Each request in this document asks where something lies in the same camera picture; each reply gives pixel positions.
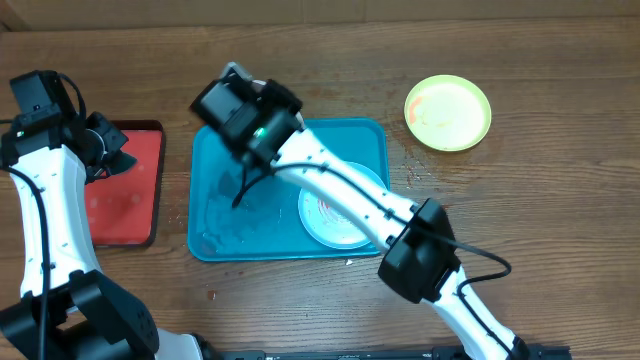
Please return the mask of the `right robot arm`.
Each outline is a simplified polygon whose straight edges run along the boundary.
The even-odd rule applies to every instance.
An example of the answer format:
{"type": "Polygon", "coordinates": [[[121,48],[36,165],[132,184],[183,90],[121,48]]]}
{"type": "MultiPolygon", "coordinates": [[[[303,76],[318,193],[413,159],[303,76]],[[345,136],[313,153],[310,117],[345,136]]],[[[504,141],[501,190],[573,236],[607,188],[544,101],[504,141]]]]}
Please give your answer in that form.
{"type": "Polygon", "coordinates": [[[383,256],[381,280],[405,300],[430,305],[470,358],[528,358],[526,343],[473,291],[443,207],[433,199],[417,204],[355,171],[306,127],[301,107],[273,80],[232,74],[208,85],[190,109],[244,166],[311,192],[356,225],[383,256]]]}

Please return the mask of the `white plate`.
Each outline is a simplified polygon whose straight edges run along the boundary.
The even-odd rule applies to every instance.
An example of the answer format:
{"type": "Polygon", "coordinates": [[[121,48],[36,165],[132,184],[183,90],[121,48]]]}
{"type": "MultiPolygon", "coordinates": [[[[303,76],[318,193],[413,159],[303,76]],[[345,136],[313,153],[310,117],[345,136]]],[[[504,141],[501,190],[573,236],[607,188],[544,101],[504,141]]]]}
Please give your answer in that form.
{"type": "MultiPolygon", "coordinates": [[[[266,86],[266,82],[264,80],[254,79],[252,81],[252,88],[256,92],[260,92],[265,86],[266,86]]],[[[301,124],[302,127],[305,127],[304,117],[303,117],[303,115],[302,115],[302,113],[300,111],[298,111],[295,114],[295,118],[298,120],[298,122],[301,124]]]]}

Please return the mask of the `dark green sponge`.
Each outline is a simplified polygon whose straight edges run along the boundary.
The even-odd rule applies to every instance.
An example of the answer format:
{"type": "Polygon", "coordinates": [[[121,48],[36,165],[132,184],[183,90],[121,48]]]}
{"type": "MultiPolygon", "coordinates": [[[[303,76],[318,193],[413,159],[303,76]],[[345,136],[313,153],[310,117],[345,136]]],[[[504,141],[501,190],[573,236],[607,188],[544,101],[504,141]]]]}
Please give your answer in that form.
{"type": "Polygon", "coordinates": [[[117,151],[107,162],[106,170],[109,175],[118,175],[129,171],[137,159],[123,151],[117,151]]]}

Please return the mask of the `yellow-green plate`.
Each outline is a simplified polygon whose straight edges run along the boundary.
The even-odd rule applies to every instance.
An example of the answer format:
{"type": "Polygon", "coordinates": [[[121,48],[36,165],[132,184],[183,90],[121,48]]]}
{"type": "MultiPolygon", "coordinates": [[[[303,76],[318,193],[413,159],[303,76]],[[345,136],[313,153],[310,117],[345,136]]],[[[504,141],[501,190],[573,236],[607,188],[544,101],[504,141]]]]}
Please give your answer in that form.
{"type": "Polygon", "coordinates": [[[442,152],[461,152],[479,144],[492,123],[490,102],[473,82],[455,75],[434,75],[408,93],[404,118],[412,135],[442,152]]]}

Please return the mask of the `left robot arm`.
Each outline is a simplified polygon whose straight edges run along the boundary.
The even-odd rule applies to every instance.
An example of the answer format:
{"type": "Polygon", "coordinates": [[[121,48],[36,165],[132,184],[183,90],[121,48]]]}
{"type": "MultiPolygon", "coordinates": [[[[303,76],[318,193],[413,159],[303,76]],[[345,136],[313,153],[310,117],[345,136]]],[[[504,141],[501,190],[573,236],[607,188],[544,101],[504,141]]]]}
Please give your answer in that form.
{"type": "Polygon", "coordinates": [[[73,81],[53,70],[11,79],[21,110],[1,137],[1,168],[19,194],[25,244],[20,301],[1,332],[27,359],[216,359],[201,336],[156,326],[145,304],[103,274],[85,187],[136,160],[104,115],[71,101],[73,81]]]}

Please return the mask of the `light blue plate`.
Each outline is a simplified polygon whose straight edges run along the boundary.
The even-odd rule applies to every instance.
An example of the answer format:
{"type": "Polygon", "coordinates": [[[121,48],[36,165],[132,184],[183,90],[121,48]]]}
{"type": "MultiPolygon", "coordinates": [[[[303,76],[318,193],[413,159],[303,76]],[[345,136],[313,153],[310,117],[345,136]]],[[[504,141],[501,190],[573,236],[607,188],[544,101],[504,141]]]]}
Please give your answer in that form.
{"type": "Polygon", "coordinates": [[[356,225],[306,189],[299,193],[298,211],[303,227],[320,244],[340,251],[366,250],[378,253],[356,225]]]}

